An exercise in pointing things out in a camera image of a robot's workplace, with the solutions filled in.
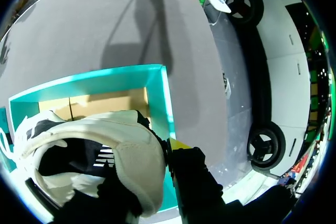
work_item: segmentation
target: yellow tag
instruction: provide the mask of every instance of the yellow tag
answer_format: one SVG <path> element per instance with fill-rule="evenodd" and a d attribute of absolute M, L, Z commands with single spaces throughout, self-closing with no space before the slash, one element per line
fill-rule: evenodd
<path fill-rule="evenodd" d="M 186 145 L 186 144 L 184 144 L 184 143 L 182 143 L 182 142 L 180 142 L 180 141 L 178 141 L 176 139 L 173 139 L 173 138 L 170 137 L 169 140 L 170 140 L 170 145 L 172 147 L 172 150 L 178 150 L 180 148 L 182 148 L 182 149 L 191 149 L 190 146 L 188 146 L 188 145 Z"/>

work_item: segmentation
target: car wheel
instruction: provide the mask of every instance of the car wheel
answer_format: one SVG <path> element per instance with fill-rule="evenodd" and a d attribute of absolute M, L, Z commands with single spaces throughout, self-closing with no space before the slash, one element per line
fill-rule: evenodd
<path fill-rule="evenodd" d="M 238 26 L 257 26 L 264 14 L 263 0 L 227 0 L 230 21 Z"/>
<path fill-rule="evenodd" d="M 247 155 L 252 165 L 269 168 L 279 158 L 280 146 L 276 134 L 267 128 L 250 132 L 247 142 Z"/>

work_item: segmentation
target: cardboard box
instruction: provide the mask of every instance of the cardboard box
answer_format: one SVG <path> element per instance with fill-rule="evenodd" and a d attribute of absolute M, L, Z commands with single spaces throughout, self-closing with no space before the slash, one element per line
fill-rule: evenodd
<path fill-rule="evenodd" d="M 43 83 L 12 96 L 9 107 L 14 131 L 25 116 L 50 108 L 65 120 L 137 109 L 150 116 L 151 127 L 161 139 L 176 138 L 166 68 L 158 64 L 103 69 Z M 166 170 L 160 210 L 176 206 L 175 189 Z"/>
<path fill-rule="evenodd" d="M 66 121 L 72 121 L 70 99 L 61 98 L 38 103 L 39 111 L 52 110 L 56 115 Z"/>
<path fill-rule="evenodd" d="M 150 117 L 146 88 L 71 97 L 70 106 L 74 120 L 120 110 L 139 110 L 144 117 Z"/>

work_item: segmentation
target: car door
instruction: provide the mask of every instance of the car door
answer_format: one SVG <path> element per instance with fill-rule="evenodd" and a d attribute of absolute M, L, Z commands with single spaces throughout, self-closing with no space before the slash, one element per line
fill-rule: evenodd
<path fill-rule="evenodd" d="M 307 127 L 310 79 L 305 53 L 268 59 L 272 121 L 279 126 Z"/>

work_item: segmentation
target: logo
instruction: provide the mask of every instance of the logo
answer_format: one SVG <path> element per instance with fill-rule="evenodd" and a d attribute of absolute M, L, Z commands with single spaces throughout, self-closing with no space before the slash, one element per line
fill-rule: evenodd
<path fill-rule="evenodd" d="M 104 167 L 106 163 L 108 163 L 109 167 L 114 166 L 114 154 L 111 147 L 103 144 L 102 149 L 100 150 L 96 162 L 93 164 L 93 166 Z"/>

